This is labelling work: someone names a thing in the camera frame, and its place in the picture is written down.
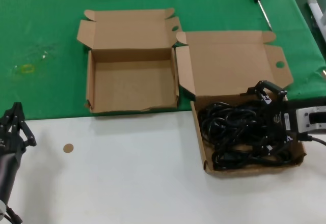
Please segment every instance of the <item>label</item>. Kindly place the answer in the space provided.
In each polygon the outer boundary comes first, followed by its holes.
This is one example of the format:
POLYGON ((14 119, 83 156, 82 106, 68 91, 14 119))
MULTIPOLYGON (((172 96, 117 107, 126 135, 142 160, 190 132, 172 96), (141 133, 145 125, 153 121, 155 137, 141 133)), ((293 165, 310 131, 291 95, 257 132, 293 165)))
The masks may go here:
POLYGON ((290 116, 288 113, 284 114, 284 121, 285 121, 285 128, 287 131, 291 130, 291 126, 290 126, 290 116))

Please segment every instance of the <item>cardboard box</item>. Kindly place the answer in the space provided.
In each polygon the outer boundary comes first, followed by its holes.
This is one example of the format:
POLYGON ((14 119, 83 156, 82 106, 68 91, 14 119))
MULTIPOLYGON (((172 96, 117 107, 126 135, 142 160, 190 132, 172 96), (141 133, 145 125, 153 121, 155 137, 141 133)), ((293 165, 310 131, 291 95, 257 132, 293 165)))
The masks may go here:
POLYGON ((255 99, 240 96, 260 80, 280 87, 293 82, 281 47, 268 45, 276 38, 273 32, 179 32, 177 39, 187 46, 176 48, 180 85, 196 96, 192 111, 203 168, 210 174, 256 174, 278 172, 300 165, 306 155, 301 142, 291 146, 295 164, 283 167, 249 165, 239 170, 215 171, 213 148, 201 137, 198 111, 213 102, 238 105, 255 99))
POLYGON ((91 48, 86 100, 92 113, 178 105, 174 9, 86 10, 77 39, 91 48))

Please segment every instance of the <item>box flap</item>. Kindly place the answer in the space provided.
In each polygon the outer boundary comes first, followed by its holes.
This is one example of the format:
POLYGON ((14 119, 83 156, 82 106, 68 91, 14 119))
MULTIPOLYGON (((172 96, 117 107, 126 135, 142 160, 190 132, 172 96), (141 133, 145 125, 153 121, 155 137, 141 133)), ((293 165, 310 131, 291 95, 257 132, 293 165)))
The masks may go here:
POLYGON ((260 80, 280 87, 293 82, 283 50, 267 45, 273 32, 179 32, 180 85, 196 96, 244 93, 260 80))
POLYGON ((181 30, 174 10, 91 11, 80 22, 77 39, 92 49, 171 48, 181 30))
POLYGON ((149 10, 118 10, 118 11, 93 11, 85 10, 85 16, 92 21, 137 21, 137 20, 162 20, 171 18, 174 9, 149 9, 149 10))

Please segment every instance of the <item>power cord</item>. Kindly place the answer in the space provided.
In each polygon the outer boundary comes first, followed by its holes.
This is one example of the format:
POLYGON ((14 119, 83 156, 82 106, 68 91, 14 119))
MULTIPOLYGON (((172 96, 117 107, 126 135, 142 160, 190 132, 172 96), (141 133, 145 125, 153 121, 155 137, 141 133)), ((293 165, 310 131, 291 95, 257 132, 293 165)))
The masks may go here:
POLYGON ((7 214, 8 215, 5 215, 5 219, 7 219, 11 224, 22 223, 22 219, 8 206, 7 206, 7 214))
POLYGON ((311 135, 308 135, 307 133, 301 133, 297 136, 297 139, 299 141, 304 141, 304 142, 311 142, 311 141, 315 141, 315 142, 318 142, 320 144, 323 144, 326 146, 326 142, 319 139, 319 138, 316 138, 316 137, 313 137, 311 135))
POLYGON ((202 137, 214 147, 215 170, 249 164, 282 166, 293 163, 291 141, 283 130, 271 128, 264 117, 265 104, 252 100, 239 106, 213 103, 198 113, 202 137))

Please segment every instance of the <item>white object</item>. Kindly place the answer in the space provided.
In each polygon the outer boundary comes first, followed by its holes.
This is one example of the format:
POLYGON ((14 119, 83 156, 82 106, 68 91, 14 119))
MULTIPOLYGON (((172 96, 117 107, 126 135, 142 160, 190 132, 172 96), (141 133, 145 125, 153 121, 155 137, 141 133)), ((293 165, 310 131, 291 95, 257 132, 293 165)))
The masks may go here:
POLYGON ((323 15, 317 0, 308 0, 308 5, 317 22, 320 32, 326 41, 326 11, 323 15))
POLYGON ((309 114, 317 112, 326 112, 326 106, 300 108, 296 110, 298 132, 326 129, 326 123, 310 124, 309 114))
POLYGON ((6 204, 0 200, 0 220, 5 217, 5 213, 7 211, 6 204))
POLYGON ((326 147, 316 142, 300 167, 219 178, 203 171, 190 111, 27 124, 38 144, 23 155, 8 204, 24 224, 326 220, 326 147))

